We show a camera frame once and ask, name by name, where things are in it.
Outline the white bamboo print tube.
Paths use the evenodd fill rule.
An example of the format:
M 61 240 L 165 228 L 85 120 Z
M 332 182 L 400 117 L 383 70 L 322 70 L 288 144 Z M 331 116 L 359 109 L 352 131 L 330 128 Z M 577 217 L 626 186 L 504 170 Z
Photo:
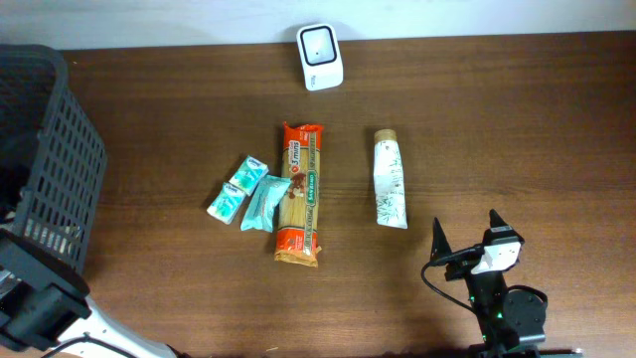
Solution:
M 374 187 L 377 223 L 398 229 L 407 228 L 403 166 L 397 134 L 381 129 L 374 134 Z

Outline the orange spaghetti packet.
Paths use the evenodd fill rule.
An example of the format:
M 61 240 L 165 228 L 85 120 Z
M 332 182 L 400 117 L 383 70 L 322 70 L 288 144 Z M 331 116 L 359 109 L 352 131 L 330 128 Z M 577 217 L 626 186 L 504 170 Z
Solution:
M 322 132 L 320 124 L 284 123 L 281 177 L 290 180 L 278 208 L 274 259 L 318 267 Z

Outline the teal wet wipes pack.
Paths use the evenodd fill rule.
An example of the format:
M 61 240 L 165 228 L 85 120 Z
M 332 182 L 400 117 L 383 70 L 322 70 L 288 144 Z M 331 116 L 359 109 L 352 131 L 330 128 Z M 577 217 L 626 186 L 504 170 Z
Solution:
M 265 175 L 253 193 L 240 224 L 242 231 L 259 230 L 273 232 L 273 214 L 277 205 L 287 193 L 291 180 L 284 177 Z

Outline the teal tissue pack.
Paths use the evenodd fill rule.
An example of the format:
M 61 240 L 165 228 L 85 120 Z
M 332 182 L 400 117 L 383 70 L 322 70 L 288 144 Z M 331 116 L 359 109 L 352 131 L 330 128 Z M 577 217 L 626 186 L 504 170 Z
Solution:
M 236 216 L 246 193 L 231 183 L 224 183 L 219 195 L 207 208 L 213 218 L 229 225 Z
M 268 173 L 268 166 L 248 156 L 231 177 L 230 183 L 251 196 L 260 180 Z

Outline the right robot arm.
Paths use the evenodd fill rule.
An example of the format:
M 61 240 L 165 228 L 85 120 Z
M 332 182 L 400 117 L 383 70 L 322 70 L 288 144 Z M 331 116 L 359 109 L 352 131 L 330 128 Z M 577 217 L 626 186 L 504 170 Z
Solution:
M 480 243 L 452 251 L 438 219 L 432 224 L 430 259 L 421 279 L 432 291 L 468 310 L 477 319 L 483 342 L 468 348 L 468 357 L 581 357 L 580 350 L 542 351 L 548 296 L 526 285 L 507 285 L 504 273 L 519 262 L 525 239 L 496 210 L 489 211 L 490 226 Z M 466 303 L 436 287 L 426 271 L 444 267 L 447 281 L 464 280 Z

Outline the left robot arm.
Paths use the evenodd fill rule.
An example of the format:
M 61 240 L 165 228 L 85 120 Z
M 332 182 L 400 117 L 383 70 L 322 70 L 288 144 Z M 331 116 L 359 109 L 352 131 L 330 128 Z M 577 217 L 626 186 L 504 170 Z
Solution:
M 80 275 L 33 243 L 1 231 L 1 278 L 17 282 L 1 294 L 1 345 L 47 357 L 180 357 L 141 337 L 98 308 Z

